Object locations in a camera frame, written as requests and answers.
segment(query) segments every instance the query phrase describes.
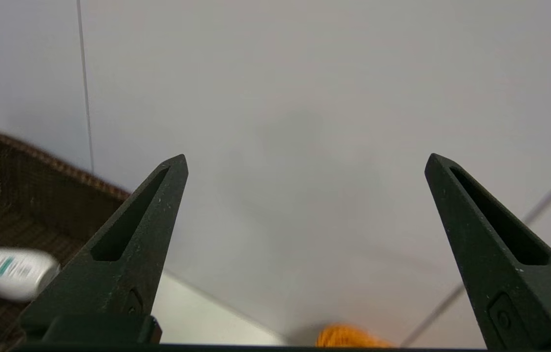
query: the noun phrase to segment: white bottle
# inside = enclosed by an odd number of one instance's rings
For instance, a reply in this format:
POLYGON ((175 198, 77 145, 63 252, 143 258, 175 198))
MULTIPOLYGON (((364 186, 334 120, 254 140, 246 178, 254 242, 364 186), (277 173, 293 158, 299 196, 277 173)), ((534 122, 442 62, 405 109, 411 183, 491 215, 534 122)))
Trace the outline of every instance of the white bottle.
POLYGON ((32 301, 59 274, 60 268, 46 252, 0 247, 0 297, 32 301))

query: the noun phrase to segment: white wall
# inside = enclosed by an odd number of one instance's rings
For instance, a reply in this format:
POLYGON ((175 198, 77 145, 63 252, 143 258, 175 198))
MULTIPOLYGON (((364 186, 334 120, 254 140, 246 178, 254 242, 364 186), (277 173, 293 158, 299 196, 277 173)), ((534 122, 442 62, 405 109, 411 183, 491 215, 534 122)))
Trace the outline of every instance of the white wall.
POLYGON ((95 169, 185 153, 168 270, 292 338, 399 342, 459 282, 423 169, 551 187, 551 2, 88 1, 95 169))
POLYGON ((91 169, 74 0, 0 0, 0 131, 91 169))

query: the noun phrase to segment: orange yarn ball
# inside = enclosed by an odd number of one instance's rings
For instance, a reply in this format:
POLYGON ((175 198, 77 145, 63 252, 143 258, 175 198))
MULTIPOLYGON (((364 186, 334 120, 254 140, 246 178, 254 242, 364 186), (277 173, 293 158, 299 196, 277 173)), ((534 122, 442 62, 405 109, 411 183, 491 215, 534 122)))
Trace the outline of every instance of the orange yarn ball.
POLYGON ((330 325, 318 335, 317 347, 394 347, 350 325, 330 325))

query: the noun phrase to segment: wicker basket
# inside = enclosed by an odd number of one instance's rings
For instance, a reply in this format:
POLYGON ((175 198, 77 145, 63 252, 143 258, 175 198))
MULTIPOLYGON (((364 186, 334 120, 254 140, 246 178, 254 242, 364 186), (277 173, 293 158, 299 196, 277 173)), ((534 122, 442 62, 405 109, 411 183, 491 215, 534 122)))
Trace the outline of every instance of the wicker basket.
MULTIPOLYGON (((128 196, 0 134, 0 246, 44 250, 65 265, 128 196)), ((0 351, 25 341, 27 305, 0 299, 0 351)))

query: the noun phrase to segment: bottle label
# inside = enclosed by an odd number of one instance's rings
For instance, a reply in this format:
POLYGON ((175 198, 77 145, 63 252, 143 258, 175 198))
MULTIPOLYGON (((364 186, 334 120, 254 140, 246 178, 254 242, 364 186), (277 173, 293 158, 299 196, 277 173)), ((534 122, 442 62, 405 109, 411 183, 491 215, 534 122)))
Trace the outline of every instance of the bottle label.
POLYGON ((0 276, 4 274, 4 272, 8 269, 8 266, 10 266, 12 262, 13 262, 13 257, 8 257, 5 261, 1 263, 0 276))

